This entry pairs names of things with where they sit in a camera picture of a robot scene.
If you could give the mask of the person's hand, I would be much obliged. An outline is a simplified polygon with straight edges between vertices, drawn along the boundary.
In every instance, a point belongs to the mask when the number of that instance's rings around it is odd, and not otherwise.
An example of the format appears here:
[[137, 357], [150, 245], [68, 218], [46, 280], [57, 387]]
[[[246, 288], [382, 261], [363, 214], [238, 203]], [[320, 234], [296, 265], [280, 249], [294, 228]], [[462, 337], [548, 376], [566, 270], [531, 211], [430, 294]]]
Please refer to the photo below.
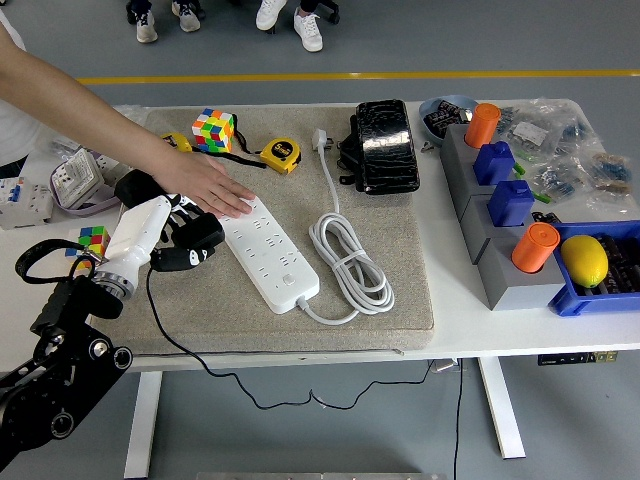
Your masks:
[[206, 213], [238, 218], [251, 212], [247, 201], [255, 194], [203, 154], [173, 152], [151, 175], [167, 193], [188, 197]]

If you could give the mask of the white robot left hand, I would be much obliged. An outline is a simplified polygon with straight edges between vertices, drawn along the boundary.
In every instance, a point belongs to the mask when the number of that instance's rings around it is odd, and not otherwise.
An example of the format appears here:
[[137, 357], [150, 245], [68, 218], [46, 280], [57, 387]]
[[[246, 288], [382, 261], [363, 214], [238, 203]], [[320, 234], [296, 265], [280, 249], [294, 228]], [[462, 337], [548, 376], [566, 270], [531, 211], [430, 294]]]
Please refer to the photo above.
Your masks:
[[224, 239], [215, 215], [201, 212], [187, 197], [160, 195], [121, 215], [94, 281], [129, 297], [145, 265], [159, 272], [190, 270], [212, 256]]

